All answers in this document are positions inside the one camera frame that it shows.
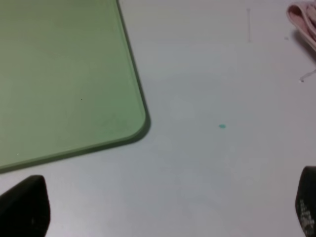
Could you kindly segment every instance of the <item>white table surface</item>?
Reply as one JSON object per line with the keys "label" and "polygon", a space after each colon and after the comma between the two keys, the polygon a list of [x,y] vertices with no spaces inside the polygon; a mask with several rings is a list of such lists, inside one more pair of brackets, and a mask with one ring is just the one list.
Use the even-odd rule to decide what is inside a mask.
{"label": "white table surface", "polygon": [[47,237],[302,237],[294,201],[316,165],[316,75],[299,78],[316,60],[289,3],[122,1],[149,133],[2,174],[0,193],[44,175]]}

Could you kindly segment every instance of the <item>scratch mark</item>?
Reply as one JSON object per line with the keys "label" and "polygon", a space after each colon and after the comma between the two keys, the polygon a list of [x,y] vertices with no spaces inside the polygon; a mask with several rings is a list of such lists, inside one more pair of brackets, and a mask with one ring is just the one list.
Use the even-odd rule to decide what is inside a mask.
{"label": "scratch mark", "polygon": [[304,82],[306,78],[310,77],[311,75],[316,73],[316,69],[312,72],[306,73],[304,74],[301,78],[300,78],[300,82]]}
{"label": "scratch mark", "polygon": [[248,43],[251,43],[250,8],[247,8]]}

